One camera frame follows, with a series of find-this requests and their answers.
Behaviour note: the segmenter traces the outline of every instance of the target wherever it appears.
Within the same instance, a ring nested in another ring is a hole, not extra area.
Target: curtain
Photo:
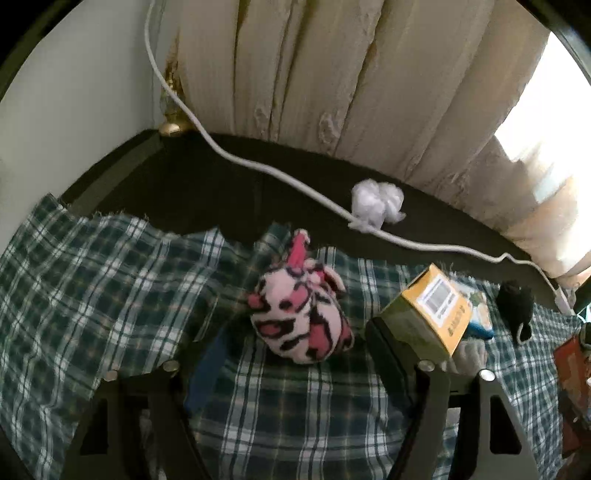
[[[511,157],[495,136],[548,35],[516,0],[184,0],[178,71],[210,131],[403,180],[564,277],[589,266],[584,247],[564,256],[577,212],[560,198],[572,186],[536,197],[544,148]],[[558,236],[540,224],[548,215],[561,218]]]

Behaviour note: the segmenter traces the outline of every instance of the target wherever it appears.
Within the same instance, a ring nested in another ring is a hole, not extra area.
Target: power cord
[[[205,128],[203,127],[203,125],[201,124],[201,122],[199,121],[197,116],[191,111],[191,109],[187,105],[185,105],[185,103],[177,96],[177,94],[172,90],[172,88],[170,88],[168,86],[168,84],[166,83],[166,80],[164,80],[162,73],[160,72],[160,70],[158,69],[158,66],[156,65],[156,60],[154,58],[154,54],[152,52],[152,47],[151,47],[151,43],[150,43],[150,20],[152,18],[152,11],[154,9],[155,3],[156,3],[156,0],[151,0],[150,7],[148,8],[148,14],[146,16],[146,20],[145,20],[145,24],[144,24],[144,41],[145,41],[146,52],[148,53],[148,58],[150,60],[150,64],[152,65],[152,69],[154,71],[154,74],[156,75],[156,77],[160,81],[162,88],[164,88],[166,93],[168,93],[168,95],[170,95],[170,98],[172,98],[174,100],[174,102],[178,105],[178,107],[181,110],[183,110],[183,112],[185,112],[187,114],[189,119],[193,122],[193,124],[195,125],[195,127],[197,128],[199,133],[201,133],[202,137],[209,144],[209,146],[218,155],[225,158],[226,160],[229,160],[229,161],[236,163],[238,165],[241,165],[243,167],[250,168],[251,170],[260,171],[262,173],[270,175],[271,177],[275,177],[276,179],[281,180],[282,182],[285,182],[285,183],[291,185],[296,190],[299,190],[300,192],[304,193],[308,197],[313,198],[321,205],[325,206],[329,210],[332,210],[334,213],[336,213],[337,215],[339,215],[342,218],[344,218],[345,220],[347,220],[349,223],[358,224],[359,219],[354,217],[349,211],[345,210],[340,205],[337,205],[335,202],[333,202],[329,198],[325,197],[320,192],[317,192],[313,188],[309,187],[305,183],[299,181],[298,179],[295,179],[291,175],[288,175],[287,173],[284,173],[281,170],[271,167],[269,165],[265,165],[263,163],[255,162],[252,160],[247,160],[245,158],[241,158],[236,155],[233,155],[233,154],[225,151],[222,147],[220,147],[216,143],[216,141],[211,137],[211,135],[209,135],[207,130],[205,130]],[[406,240],[405,238],[401,238],[399,236],[392,235],[391,233],[376,229],[376,228],[372,227],[371,225],[367,225],[363,230],[367,233],[371,233],[372,235],[375,235],[378,238],[386,240],[387,242],[398,245],[399,247],[408,248],[410,250],[418,250],[418,251],[423,251],[423,252],[450,252],[450,253],[466,254],[466,255],[471,255],[473,257],[476,257],[476,258],[480,258],[481,260],[484,260],[484,261],[487,261],[487,262],[490,262],[493,264],[501,263],[503,260],[507,259],[517,265],[529,265],[530,267],[534,267],[540,273],[540,275],[542,275],[543,279],[546,281],[548,286],[552,289],[552,292],[554,293],[554,301],[556,302],[556,305],[558,306],[560,311],[566,315],[574,315],[574,311],[570,308],[568,300],[566,299],[566,295],[564,294],[564,291],[562,290],[562,288],[560,288],[560,287],[554,288],[554,286],[552,285],[552,283],[550,282],[550,280],[548,279],[548,277],[546,276],[544,271],[538,265],[536,265],[535,263],[533,263],[529,260],[517,260],[516,258],[514,258],[511,254],[509,254],[507,252],[505,252],[504,254],[502,254],[498,257],[492,257],[490,255],[479,252],[478,250],[474,250],[473,248],[463,247],[461,245],[422,244],[420,242],[413,242],[412,240]]]

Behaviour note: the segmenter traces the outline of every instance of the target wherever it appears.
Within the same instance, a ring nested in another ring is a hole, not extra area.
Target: plush toy
[[[337,301],[345,285],[332,268],[307,258],[309,243],[305,230],[296,231],[287,260],[271,266],[248,297],[258,336],[297,364],[325,360],[354,340]]]

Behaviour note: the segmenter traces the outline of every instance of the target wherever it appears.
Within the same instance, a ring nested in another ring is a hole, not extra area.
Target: barcode label
[[[453,291],[447,280],[442,275],[438,275],[417,298],[417,303],[427,311],[439,327],[442,327],[458,298],[459,296]]]

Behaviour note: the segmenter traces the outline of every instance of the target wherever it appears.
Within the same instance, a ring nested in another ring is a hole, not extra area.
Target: white plastic bag
[[[371,225],[381,229],[384,221],[397,223],[406,217],[400,211],[404,194],[392,183],[378,183],[367,179],[360,181],[352,190],[351,212],[359,219],[349,226],[365,232]]]

